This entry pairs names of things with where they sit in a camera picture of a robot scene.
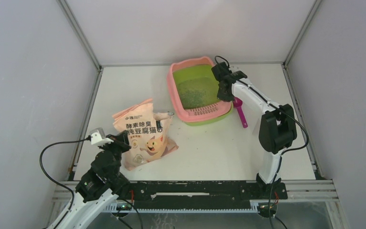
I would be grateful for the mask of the magenta plastic scoop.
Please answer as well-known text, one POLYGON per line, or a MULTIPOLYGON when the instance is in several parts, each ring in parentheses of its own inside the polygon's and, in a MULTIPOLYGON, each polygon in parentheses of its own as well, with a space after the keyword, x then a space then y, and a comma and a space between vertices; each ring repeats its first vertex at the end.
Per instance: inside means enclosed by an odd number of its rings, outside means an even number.
POLYGON ((240 118, 240 121, 241 121, 241 124, 242 124, 243 128, 247 128, 248 123, 246 121, 246 117, 244 115, 242 105, 243 105, 243 101, 240 100, 239 98, 235 97, 234 101, 233 101, 233 106, 237 110, 237 113, 239 115, 239 118, 240 118))

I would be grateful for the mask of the cat litter bag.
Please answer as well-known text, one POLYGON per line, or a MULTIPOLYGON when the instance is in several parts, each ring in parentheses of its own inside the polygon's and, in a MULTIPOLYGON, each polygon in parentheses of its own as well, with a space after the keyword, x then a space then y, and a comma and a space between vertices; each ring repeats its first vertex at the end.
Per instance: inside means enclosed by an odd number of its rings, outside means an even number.
POLYGON ((127 170, 161 159, 179 148, 168 136, 173 117, 171 112, 155 113, 152 98, 112 115, 114 128, 128 134, 131 149, 123 156, 127 170))

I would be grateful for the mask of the pink green litter box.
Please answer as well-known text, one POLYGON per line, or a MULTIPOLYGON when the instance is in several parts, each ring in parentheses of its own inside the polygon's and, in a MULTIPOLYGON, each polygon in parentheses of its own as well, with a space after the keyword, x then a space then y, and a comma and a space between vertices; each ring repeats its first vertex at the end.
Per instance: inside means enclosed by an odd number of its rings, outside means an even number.
POLYGON ((217 98, 214 62, 207 56, 173 63, 166 76, 167 88, 177 117, 189 126, 206 125, 226 118, 231 102, 217 98))

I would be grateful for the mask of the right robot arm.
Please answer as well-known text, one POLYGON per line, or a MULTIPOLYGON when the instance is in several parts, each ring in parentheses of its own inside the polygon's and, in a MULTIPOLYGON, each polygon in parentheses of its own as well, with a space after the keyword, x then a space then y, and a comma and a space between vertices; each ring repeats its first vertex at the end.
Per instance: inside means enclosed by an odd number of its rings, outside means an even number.
POLYGON ((282 154, 297 138, 294 110, 291 105, 280 105, 254 87, 242 71, 234 71, 226 62, 212 67, 218 82, 217 98, 232 102, 240 99, 244 105, 259 115, 258 139, 265 151, 263 165, 257 178, 262 182, 256 185, 261 198, 270 198, 275 193, 274 182, 279 180, 282 154))

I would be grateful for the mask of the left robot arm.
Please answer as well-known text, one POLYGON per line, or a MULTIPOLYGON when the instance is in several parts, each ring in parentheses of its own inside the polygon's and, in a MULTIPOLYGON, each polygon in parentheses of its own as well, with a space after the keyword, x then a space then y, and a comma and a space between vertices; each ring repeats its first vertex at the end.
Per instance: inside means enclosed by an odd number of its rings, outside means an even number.
POLYGON ((71 199, 50 229, 85 229, 112 201, 130 193, 130 182, 120 172, 122 154, 131 149, 128 131, 105 135, 102 128, 96 128, 82 141, 101 151, 74 189, 56 182, 71 193, 71 199))

